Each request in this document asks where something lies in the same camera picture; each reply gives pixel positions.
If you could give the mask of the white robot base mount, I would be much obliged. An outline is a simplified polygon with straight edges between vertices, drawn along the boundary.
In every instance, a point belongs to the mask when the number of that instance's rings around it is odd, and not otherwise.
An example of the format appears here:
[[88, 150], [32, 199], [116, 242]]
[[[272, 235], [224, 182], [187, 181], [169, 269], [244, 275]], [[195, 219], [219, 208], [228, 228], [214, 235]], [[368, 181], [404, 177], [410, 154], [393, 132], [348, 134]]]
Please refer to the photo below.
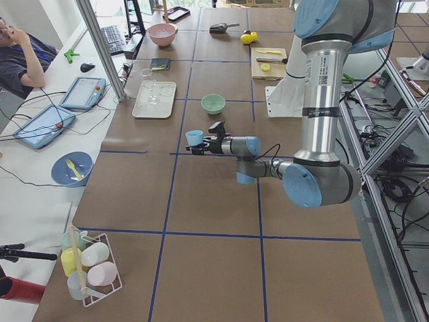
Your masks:
[[301, 117], [304, 104], [306, 55], [302, 40], [294, 35], [284, 78], [276, 87], [266, 87], [268, 117]]

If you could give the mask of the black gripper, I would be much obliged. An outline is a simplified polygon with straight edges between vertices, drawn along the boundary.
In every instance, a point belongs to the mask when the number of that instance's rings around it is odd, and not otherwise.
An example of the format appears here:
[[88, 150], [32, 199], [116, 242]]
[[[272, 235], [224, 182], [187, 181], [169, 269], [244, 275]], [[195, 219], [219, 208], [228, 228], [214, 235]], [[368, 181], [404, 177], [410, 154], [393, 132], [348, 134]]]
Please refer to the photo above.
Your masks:
[[191, 151], [194, 155], [204, 155], [205, 151], [209, 151], [212, 154], [223, 154], [222, 139], [218, 139], [216, 136], [205, 136], [203, 139], [203, 146], [186, 146], [187, 151]]

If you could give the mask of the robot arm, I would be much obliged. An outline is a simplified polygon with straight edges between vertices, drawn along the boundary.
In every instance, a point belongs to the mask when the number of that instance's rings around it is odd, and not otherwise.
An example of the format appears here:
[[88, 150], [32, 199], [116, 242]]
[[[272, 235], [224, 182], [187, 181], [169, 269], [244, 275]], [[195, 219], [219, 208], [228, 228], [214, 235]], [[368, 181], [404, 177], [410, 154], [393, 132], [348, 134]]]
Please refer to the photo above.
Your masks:
[[220, 121], [207, 136], [189, 131], [187, 150], [194, 155], [234, 155], [240, 184], [278, 178], [298, 207], [317, 208], [354, 198], [361, 186], [359, 173], [342, 163], [334, 150], [343, 66], [348, 55], [378, 50], [393, 40], [396, 11], [395, 1], [299, 3], [293, 29], [305, 55], [304, 93], [301, 144], [292, 161], [262, 158], [259, 138], [231, 136]]

